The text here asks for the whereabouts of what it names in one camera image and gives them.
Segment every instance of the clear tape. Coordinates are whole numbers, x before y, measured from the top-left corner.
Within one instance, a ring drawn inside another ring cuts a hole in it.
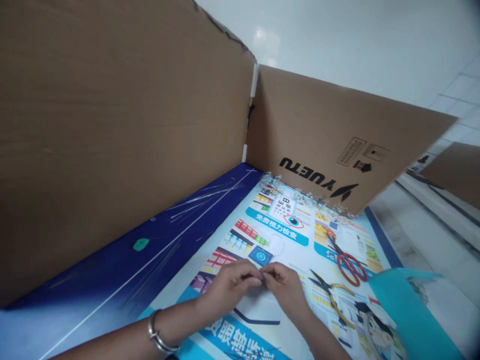
[[[295,191],[293,194],[293,199],[298,203],[310,205],[313,208],[328,208],[349,220],[355,219],[355,215],[347,207],[341,206],[340,204],[331,205],[330,201],[325,197],[325,195],[315,196],[311,192],[305,194],[302,192],[302,189],[292,188],[284,184],[281,180],[281,175],[273,177],[271,172],[265,172],[263,173],[259,184],[262,189],[275,190],[275,192],[278,192],[281,186],[286,186],[287,188]]]

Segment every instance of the silver bracelet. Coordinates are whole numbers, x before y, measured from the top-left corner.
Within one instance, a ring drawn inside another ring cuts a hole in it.
[[[163,353],[164,355],[170,355],[180,350],[180,346],[175,346],[175,347],[168,346],[160,338],[159,332],[154,330],[155,315],[157,315],[159,311],[160,311],[159,309],[155,310],[150,315],[150,318],[148,319],[148,333],[150,334],[150,339],[153,340],[158,350],[160,350],[160,352]]]

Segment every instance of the eye icon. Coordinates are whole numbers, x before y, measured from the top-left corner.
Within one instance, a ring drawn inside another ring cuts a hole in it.
[[[284,218],[285,218],[285,221],[291,226],[293,226],[294,228],[301,229],[304,227],[302,222],[299,219],[297,219],[295,216],[285,215]]]

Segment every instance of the scissors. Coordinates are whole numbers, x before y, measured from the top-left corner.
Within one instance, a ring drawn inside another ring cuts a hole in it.
[[[355,325],[353,325],[350,321],[347,320],[347,318],[344,316],[344,314],[340,311],[339,307],[337,306],[337,303],[334,300],[334,297],[332,296],[332,293],[330,292],[330,289],[334,288],[340,288],[345,290],[347,293],[349,293],[352,296],[355,296],[354,292],[350,290],[348,287],[345,285],[339,284],[339,283],[334,283],[334,284],[327,284],[325,280],[322,279],[320,275],[318,275],[315,271],[310,269],[311,273],[316,277],[316,280],[314,278],[309,277],[309,279],[317,285],[320,289],[323,289],[327,294],[328,297],[330,298],[330,304],[333,310],[338,314],[340,319],[342,319],[347,326],[351,327],[352,329],[355,329]]]
[[[362,264],[360,264],[360,262],[356,258],[354,258],[352,255],[350,255],[349,253],[343,252],[343,250],[337,245],[337,241],[336,241],[335,236],[332,237],[332,236],[330,236],[329,233],[326,233],[326,235],[328,236],[328,239],[330,240],[331,244],[333,245],[333,248],[338,253],[338,256],[336,257],[336,263],[338,264],[338,268],[340,269],[340,272],[343,275],[343,277],[350,284],[352,284],[354,287],[359,287],[360,286],[360,280],[362,280],[364,283],[366,283],[369,278],[368,278],[367,273],[365,272],[365,269],[362,266]],[[350,278],[350,276],[348,276],[345,273],[344,269],[342,268],[342,262],[345,264],[348,271],[350,271],[354,280],[352,280]],[[352,262],[354,262],[358,265],[358,268],[360,269],[361,274],[357,270],[357,268],[352,264]]]

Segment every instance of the brown cardboard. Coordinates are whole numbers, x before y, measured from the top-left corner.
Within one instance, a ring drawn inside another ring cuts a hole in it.
[[[480,209],[480,147],[454,142],[433,159],[421,174]]]
[[[253,104],[246,162],[353,214],[456,120],[264,65]]]
[[[0,304],[241,162],[255,58],[191,0],[0,11]]]

